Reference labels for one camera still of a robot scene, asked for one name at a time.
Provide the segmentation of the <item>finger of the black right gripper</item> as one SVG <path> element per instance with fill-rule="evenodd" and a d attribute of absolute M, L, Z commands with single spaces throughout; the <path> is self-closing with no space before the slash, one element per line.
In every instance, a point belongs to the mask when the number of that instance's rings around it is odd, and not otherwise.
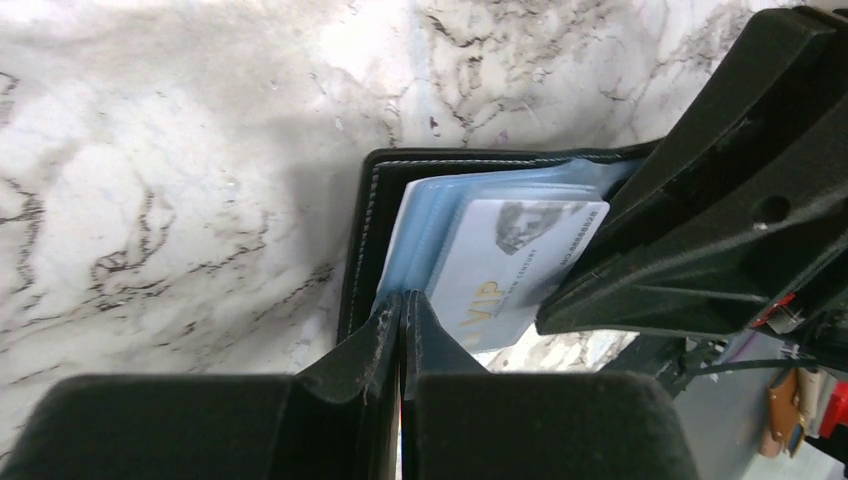
<path fill-rule="evenodd" d="M 667 182 L 653 155 L 641 201 L 598 233 L 545 300 L 541 334 L 741 331 L 824 278 L 847 248 L 847 101 L 743 120 Z"/>
<path fill-rule="evenodd" d="M 754 14 L 611 202 L 613 219 L 686 219 L 761 170 L 847 94 L 847 12 Z"/>

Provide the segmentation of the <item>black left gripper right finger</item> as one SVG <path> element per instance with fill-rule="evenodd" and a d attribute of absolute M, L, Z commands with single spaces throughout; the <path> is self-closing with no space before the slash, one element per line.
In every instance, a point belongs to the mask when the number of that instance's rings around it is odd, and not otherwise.
<path fill-rule="evenodd" d="M 407 479 L 694 479 L 672 400 L 629 372 L 493 373 L 409 291 L 401 315 Z"/>

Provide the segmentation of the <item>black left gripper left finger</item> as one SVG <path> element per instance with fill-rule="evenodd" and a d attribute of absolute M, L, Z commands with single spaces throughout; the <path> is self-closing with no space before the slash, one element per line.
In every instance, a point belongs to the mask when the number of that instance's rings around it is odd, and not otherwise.
<path fill-rule="evenodd" d="M 5 479 L 391 479 L 393 294 L 296 375 L 82 375 L 37 404 Z"/>

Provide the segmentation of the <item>black leather card holder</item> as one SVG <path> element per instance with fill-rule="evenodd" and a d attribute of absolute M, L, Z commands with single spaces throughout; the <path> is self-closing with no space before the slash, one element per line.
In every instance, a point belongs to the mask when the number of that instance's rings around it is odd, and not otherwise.
<path fill-rule="evenodd" d="M 593 184 L 604 197 L 657 147 L 565 151 L 377 149 L 364 160 L 345 265 L 336 341 L 359 329 L 372 307 L 393 291 L 422 289 L 436 262 L 462 188 L 518 180 Z"/>

